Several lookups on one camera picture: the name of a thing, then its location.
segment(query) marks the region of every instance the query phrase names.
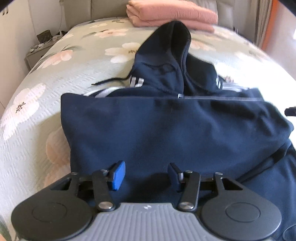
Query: bedside table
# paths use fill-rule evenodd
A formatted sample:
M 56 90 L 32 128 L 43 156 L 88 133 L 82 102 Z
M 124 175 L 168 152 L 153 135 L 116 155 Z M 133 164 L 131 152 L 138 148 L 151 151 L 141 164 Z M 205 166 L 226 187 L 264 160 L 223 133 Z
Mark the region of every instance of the bedside table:
M 43 57 L 44 54 L 47 53 L 47 51 L 61 38 L 58 38 L 57 40 L 50 40 L 48 43 L 43 45 L 42 47 L 35 49 L 33 52 L 29 52 L 26 55 L 25 62 L 29 70 L 31 70 L 35 64 Z

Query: upholstered headboard panel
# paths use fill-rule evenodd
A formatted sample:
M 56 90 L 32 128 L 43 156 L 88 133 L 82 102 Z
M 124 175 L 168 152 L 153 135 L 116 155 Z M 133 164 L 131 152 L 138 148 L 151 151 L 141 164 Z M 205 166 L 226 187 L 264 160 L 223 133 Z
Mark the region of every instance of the upholstered headboard panel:
M 218 13 L 218 25 L 233 29 L 235 0 L 190 0 Z M 64 0 L 68 28 L 77 24 L 110 17 L 126 17 L 128 0 Z

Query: folded blanket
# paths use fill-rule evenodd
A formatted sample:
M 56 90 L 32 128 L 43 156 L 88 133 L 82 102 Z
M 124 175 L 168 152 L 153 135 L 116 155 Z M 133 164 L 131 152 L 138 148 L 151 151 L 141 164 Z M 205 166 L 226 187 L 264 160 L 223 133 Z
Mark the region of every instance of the folded blanket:
M 139 19 L 138 16 L 134 15 L 128 9 L 126 10 L 126 13 L 130 21 L 135 27 L 159 27 L 173 20 L 173 19 L 163 19 L 163 20 L 154 20 L 154 21 L 142 21 L 141 19 Z M 188 29 L 203 30 L 203 31 L 208 31 L 210 33 L 214 32 L 213 26 L 207 23 L 201 23 L 196 20 L 184 20 L 184 19 L 180 19 L 180 21 L 184 23 Z
M 183 19 L 210 24 L 218 23 L 218 15 L 215 12 L 189 1 L 130 0 L 126 7 L 142 21 Z

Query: quilted fabric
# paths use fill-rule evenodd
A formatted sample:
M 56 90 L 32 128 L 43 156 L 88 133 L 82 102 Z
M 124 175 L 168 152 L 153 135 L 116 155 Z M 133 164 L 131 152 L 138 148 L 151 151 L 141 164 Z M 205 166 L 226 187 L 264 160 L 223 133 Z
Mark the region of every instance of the quilted fabric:
M 126 77 L 135 52 L 154 30 L 135 28 L 128 19 L 118 18 L 80 24 L 20 84 L 0 124 L 0 214 L 12 238 L 13 208 L 70 171 L 70 149 L 60 128 L 60 96 L 90 94 L 98 90 L 92 83 Z M 191 31 L 191 35 L 190 53 L 213 63 L 219 75 L 259 88 L 282 114 L 296 106 L 296 82 L 247 40 L 216 26 L 213 34 Z M 113 82 L 100 88 L 122 85 Z M 289 120 L 296 123 L 293 117 Z M 295 131 L 290 138 L 295 145 Z

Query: silver bolt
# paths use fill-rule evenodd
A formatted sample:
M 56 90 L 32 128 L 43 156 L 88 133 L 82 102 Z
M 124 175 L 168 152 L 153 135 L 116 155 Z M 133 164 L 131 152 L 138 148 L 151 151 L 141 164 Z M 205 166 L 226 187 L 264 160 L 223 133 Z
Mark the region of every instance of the silver bolt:
M 194 208 L 194 205 L 191 202 L 181 202 L 179 208 L 183 210 L 191 210 Z
M 108 209 L 113 208 L 113 204 L 111 202 L 100 202 L 99 208 L 103 209 L 103 210 L 108 210 Z

